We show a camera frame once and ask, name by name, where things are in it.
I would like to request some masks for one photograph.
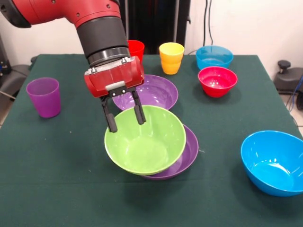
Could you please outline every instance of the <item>red bowl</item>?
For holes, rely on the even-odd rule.
[[[198,78],[205,93],[214,98],[226,95],[238,82],[233,71],[222,67],[204,68]]]

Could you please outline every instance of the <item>bowl rim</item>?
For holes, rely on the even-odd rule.
[[[201,60],[201,61],[202,61],[203,59],[202,59],[202,58],[199,58],[198,52],[199,52],[200,50],[205,49],[206,47],[220,48],[220,49],[223,49],[223,50],[227,51],[227,52],[231,55],[232,58],[231,58],[229,61],[224,62],[224,64],[229,64],[229,63],[231,63],[232,60],[233,60],[233,58],[234,58],[233,53],[232,53],[229,49],[227,49],[227,48],[225,48],[225,47],[222,47],[222,46],[217,46],[217,45],[208,45],[208,46],[200,47],[200,48],[196,51],[196,57],[197,57],[199,60]]]
[[[265,133],[265,132],[273,132],[273,133],[279,133],[279,134],[283,134],[283,135],[286,135],[286,136],[289,136],[289,137],[292,137],[298,141],[300,141],[301,143],[303,143],[303,140],[301,140],[300,138],[294,136],[294,135],[291,135],[289,133],[286,133],[286,132],[283,132],[283,131],[277,131],[277,130],[262,130],[262,131],[257,131],[257,132],[254,132],[252,134],[250,134],[248,137],[245,138],[245,140],[242,142],[242,145],[241,145],[241,159],[242,159],[242,163],[244,164],[245,168],[250,172],[250,174],[252,176],[254,176],[255,178],[257,178],[260,182],[262,182],[263,184],[271,187],[271,188],[274,188],[276,190],[279,190],[279,191],[282,191],[282,192],[293,192],[293,193],[300,193],[300,192],[303,192],[303,189],[301,190],[283,190],[283,189],[280,189],[280,188],[277,188],[275,186],[272,186],[268,183],[266,183],[265,181],[261,180],[260,178],[256,177],[252,172],[251,170],[248,168],[248,165],[247,163],[244,161],[244,158],[243,158],[243,146],[244,146],[244,143],[249,139],[251,138],[252,136],[254,135],[257,135],[257,134],[261,134],[261,133]]]
[[[150,176],[143,176],[144,178],[150,179],[150,180],[169,179],[169,178],[173,178],[173,177],[179,175],[180,173],[184,172],[185,170],[187,170],[188,168],[190,168],[190,167],[192,166],[192,164],[194,163],[194,161],[196,160],[196,158],[197,158],[197,156],[198,156],[198,154],[199,154],[199,141],[198,141],[197,136],[194,134],[194,132],[193,132],[188,126],[186,126],[186,125],[183,125],[183,126],[184,126],[184,128],[185,128],[185,131],[188,130],[189,133],[192,134],[192,136],[193,136],[193,138],[194,138],[194,140],[195,140],[195,145],[197,146],[197,150],[196,150],[196,153],[195,153],[195,155],[194,155],[193,160],[191,160],[191,161],[186,165],[185,168],[179,169],[179,170],[178,170],[177,172],[175,172],[174,174],[171,174],[171,175],[168,175],[168,176],[153,176],[153,175],[150,175]]]
[[[168,81],[170,84],[173,85],[174,90],[177,92],[177,96],[176,96],[176,100],[172,102],[172,104],[170,105],[169,108],[167,108],[167,110],[170,110],[170,109],[177,103],[177,101],[178,101],[178,99],[179,99],[179,91],[178,91],[178,88],[176,87],[176,85],[175,85],[173,82],[171,82],[169,79],[166,79],[166,78],[161,77],[161,76],[157,76],[157,75],[154,75],[154,74],[144,74],[144,79],[145,79],[146,76],[148,76],[148,77],[160,78],[160,79],[162,79],[162,80],[164,80],[164,81]],[[122,111],[130,109],[131,107],[128,108],[128,109],[122,109],[122,108],[120,108],[120,106],[117,105],[117,101],[116,101],[116,100],[117,100],[119,97],[120,97],[120,96],[116,96],[116,97],[113,98],[113,102],[115,103],[115,105],[116,105],[120,110],[122,110]]]
[[[230,85],[229,87],[211,87],[211,86],[207,85],[206,83],[204,83],[203,80],[200,78],[200,73],[202,71],[206,70],[206,69],[209,69],[209,68],[216,68],[216,69],[220,68],[220,69],[223,69],[225,71],[229,71],[229,72],[232,73],[232,75],[234,75],[236,77],[236,81],[232,85]],[[226,89],[233,88],[238,83],[238,76],[237,76],[237,74],[234,71],[232,71],[230,69],[227,69],[227,68],[224,68],[224,67],[220,67],[220,66],[210,66],[210,67],[206,67],[206,68],[204,68],[204,69],[202,69],[202,70],[200,70],[198,72],[198,80],[200,81],[200,83],[202,83],[206,87],[213,88],[213,89],[216,89],[216,90],[226,90]]]
[[[172,161],[170,161],[169,163],[167,163],[167,164],[165,165],[165,167],[156,170],[155,173],[136,172],[136,171],[131,170],[131,169],[129,169],[129,168],[125,168],[125,166],[121,166],[121,165],[120,165],[118,162],[116,162],[116,161],[112,158],[112,156],[110,155],[110,153],[109,153],[109,151],[108,151],[108,148],[107,148],[107,143],[106,143],[106,137],[107,137],[107,135],[108,135],[108,133],[109,133],[108,127],[107,127],[107,129],[105,130],[105,135],[104,135],[104,146],[105,146],[106,153],[107,153],[107,155],[110,157],[110,159],[111,159],[117,166],[119,166],[120,168],[122,168],[123,170],[125,170],[125,171],[127,171],[127,172],[130,172],[130,173],[133,173],[133,174],[136,174],[136,175],[152,175],[152,174],[160,173],[160,172],[166,170],[167,168],[169,168],[171,165],[173,165],[173,164],[181,157],[181,155],[182,155],[182,153],[183,153],[183,151],[184,151],[184,148],[185,148],[185,146],[186,146],[186,132],[185,132],[185,128],[184,128],[183,123],[181,122],[181,120],[180,120],[173,112],[171,112],[171,111],[169,111],[169,110],[167,110],[167,109],[164,109],[164,108],[162,108],[162,107],[159,107],[159,106],[154,106],[154,105],[143,105],[142,107],[148,107],[148,108],[152,108],[152,109],[153,109],[153,108],[154,108],[154,109],[161,109],[161,110],[167,112],[168,114],[172,115],[172,117],[175,118],[175,119],[177,120],[177,122],[182,126],[182,127],[181,127],[181,130],[182,130],[182,132],[183,132],[182,134],[183,134],[183,138],[184,138],[184,139],[183,139],[183,143],[182,143],[182,148],[180,149],[181,151],[180,151],[180,153],[177,155],[177,157],[175,157],[174,160],[172,160]],[[116,117],[122,115],[122,114],[123,114],[124,112],[126,112],[126,111],[131,111],[132,109],[133,109],[133,108],[129,108],[129,109],[127,109],[127,110],[124,110],[124,111],[120,112]]]

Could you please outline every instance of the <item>red cup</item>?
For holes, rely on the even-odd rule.
[[[138,40],[128,40],[128,49],[131,56],[138,56],[140,62],[143,60],[144,43]]]

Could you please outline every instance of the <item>green bowl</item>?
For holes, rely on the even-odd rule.
[[[138,124],[133,108],[118,114],[118,132],[107,129],[104,144],[109,157],[122,169],[137,175],[153,175],[178,160],[186,135],[182,122],[170,111],[151,105],[144,105],[143,111],[143,125]]]

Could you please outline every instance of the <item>dark green cloth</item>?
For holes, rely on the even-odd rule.
[[[144,180],[117,167],[104,148],[105,118],[88,91],[83,55],[41,55],[0,130],[2,227],[296,227],[303,196],[261,193],[241,163],[242,141],[259,130],[300,133],[257,56],[235,56],[237,86],[212,99],[202,91],[194,56],[164,75],[159,56],[145,56],[146,74],[171,80],[171,109],[196,134],[200,152],[183,174]],[[26,94],[39,77],[60,82],[62,112],[42,119]],[[113,103],[110,108],[119,112]]]

